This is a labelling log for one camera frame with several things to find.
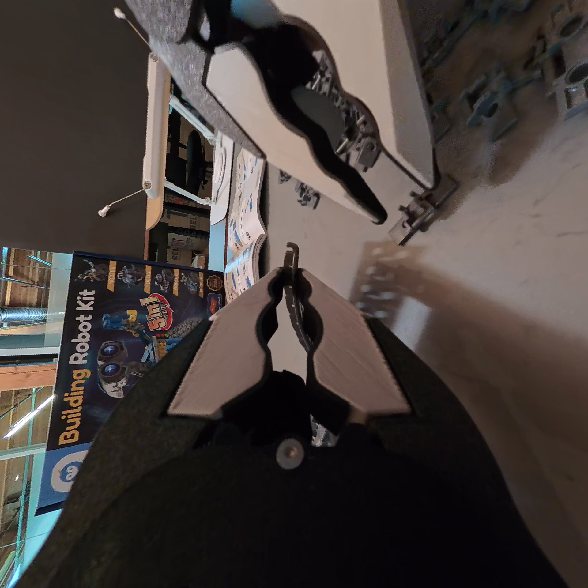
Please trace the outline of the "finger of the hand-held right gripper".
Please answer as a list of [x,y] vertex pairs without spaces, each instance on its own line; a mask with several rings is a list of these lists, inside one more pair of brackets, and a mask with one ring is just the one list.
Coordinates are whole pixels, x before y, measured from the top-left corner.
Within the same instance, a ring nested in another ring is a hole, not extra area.
[[206,47],[207,89],[273,166],[374,224],[386,221],[363,177],[336,153],[347,129],[343,114],[309,87],[319,73],[310,30],[211,22]]
[[420,186],[436,183],[422,74],[404,1],[275,1],[324,41],[339,84],[374,119],[383,149]]

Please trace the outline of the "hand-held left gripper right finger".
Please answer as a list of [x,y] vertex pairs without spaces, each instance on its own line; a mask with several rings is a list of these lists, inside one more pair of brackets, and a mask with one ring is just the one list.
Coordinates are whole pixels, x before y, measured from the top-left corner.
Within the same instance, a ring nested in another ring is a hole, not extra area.
[[368,317],[308,270],[299,276],[311,339],[306,378],[311,414],[337,435],[349,423],[410,415],[410,403]]

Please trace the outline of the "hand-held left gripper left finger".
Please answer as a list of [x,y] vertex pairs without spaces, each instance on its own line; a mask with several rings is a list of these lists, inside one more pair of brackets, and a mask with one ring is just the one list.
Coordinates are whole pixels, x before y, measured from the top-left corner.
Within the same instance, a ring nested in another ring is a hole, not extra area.
[[273,369],[268,343],[278,328],[281,300],[282,269],[275,268],[214,316],[168,415],[218,419],[268,378]]

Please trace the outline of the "grey track link piece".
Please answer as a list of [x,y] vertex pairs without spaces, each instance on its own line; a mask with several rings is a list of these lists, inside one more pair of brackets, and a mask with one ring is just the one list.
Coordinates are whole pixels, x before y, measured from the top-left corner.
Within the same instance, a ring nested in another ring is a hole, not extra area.
[[399,207],[401,217],[389,231],[391,240],[397,246],[405,246],[417,232],[426,232],[458,188],[457,180],[442,175],[436,188],[420,194],[412,192],[408,205]]

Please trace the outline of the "pile of grey track links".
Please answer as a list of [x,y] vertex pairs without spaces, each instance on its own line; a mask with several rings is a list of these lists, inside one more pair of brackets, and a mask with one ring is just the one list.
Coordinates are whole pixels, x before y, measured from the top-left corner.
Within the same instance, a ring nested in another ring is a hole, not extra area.
[[[465,1],[457,15],[439,19],[421,44],[419,64],[426,82],[446,62],[458,43],[484,21],[497,22],[522,12],[531,1]],[[324,50],[314,54],[318,70],[307,88],[327,97],[342,118],[334,151],[360,172],[372,168],[382,152],[364,111],[343,97],[334,66]],[[511,130],[520,115],[515,94],[533,82],[544,82],[546,97],[555,97],[558,115],[566,120],[587,110],[587,1],[562,1],[553,7],[522,62],[496,63],[463,89],[459,105],[467,129],[488,128],[494,143]]]

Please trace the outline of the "grey desk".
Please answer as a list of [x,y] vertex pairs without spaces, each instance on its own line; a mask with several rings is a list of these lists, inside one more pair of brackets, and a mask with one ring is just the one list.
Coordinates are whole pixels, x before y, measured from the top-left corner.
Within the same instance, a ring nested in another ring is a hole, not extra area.
[[534,82],[491,143],[459,102],[493,66],[525,58],[556,4],[479,22],[431,76],[451,121],[439,168],[460,187],[427,232],[404,247],[390,238],[416,188],[384,156],[366,173],[383,226],[327,198],[301,207],[268,166],[264,269],[297,243],[304,268],[414,350],[467,408],[554,566],[587,587],[587,114],[560,120]]

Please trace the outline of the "white book stand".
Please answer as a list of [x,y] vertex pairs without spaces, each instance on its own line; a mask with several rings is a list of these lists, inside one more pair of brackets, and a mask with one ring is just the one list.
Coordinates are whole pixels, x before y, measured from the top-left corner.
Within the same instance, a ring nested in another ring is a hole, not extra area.
[[[144,192],[146,202],[146,230],[150,231],[162,216],[165,190],[181,195],[190,201],[210,208],[220,209],[217,203],[222,193],[229,193],[228,185],[222,186],[228,180],[228,151],[222,146],[222,134],[215,135],[177,96],[171,93],[171,73],[163,61],[153,52],[148,56],[148,111],[146,116],[145,156],[143,158],[142,187],[140,190],[115,200],[98,211],[100,217],[107,217],[116,204],[123,202]],[[168,141],[169,111],[180,114],[214,147],[214,153],[222,157],[222,167],[213,173],[213,188],[209,199],[200,198],[187,189],[175,185],[165,176],[166,147]]]

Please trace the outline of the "instruction booklet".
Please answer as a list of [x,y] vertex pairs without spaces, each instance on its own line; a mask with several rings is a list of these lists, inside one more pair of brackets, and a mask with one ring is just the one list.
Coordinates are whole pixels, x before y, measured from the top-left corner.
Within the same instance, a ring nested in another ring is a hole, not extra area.
[[267,231],[260,202],[265,160],[241,149],[236,161],[236,192],[228,224],[228,248],[233,254],[224,269],[228,303],[260,278],[260,253]]

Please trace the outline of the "robot kit box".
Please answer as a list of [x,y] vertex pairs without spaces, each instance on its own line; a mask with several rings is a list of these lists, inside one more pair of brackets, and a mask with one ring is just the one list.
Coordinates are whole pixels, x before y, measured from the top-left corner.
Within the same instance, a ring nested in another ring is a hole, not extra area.
[[62,508],[120,401],[225,303],[223,272],[73,254],[37,516]]

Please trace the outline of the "black partition panel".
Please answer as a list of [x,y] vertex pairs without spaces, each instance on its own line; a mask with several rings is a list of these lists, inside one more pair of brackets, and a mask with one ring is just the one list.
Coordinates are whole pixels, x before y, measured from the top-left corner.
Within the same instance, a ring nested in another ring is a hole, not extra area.
[[143,258],[149,49],[124,1],[1,1],[1,245]]

